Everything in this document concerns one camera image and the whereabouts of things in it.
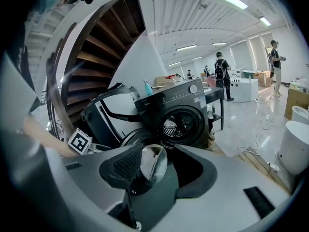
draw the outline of washing machine drum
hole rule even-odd
[[[203,134],[203,114],[191,106],[168,109],[158,127],[158,135],[164,147],[173,149],[174,144],[193,145]]]

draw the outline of spray bottle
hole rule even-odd
[[[145,84],[145,91],[146,94],[149,95],[153,92],[152,88],[150,87],[148,81],[146,79],[144,79],[144,84]]]

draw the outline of floor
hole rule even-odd
[[[214,123],[215,140],[227,156],[234,156],[251,147],[256,149],[266,162],[281,167],[278,176],[292,191],[294,177],[278,162],[275,152],[280,148],[285,124],[284,117],[288,88],[280,87],[282,96],[273,96],[274,85],[259,87],[259,101],[232,103],[224,101],[224,129],[220,121]],[[220,111],[220,102],[214,102],[216,111]]]

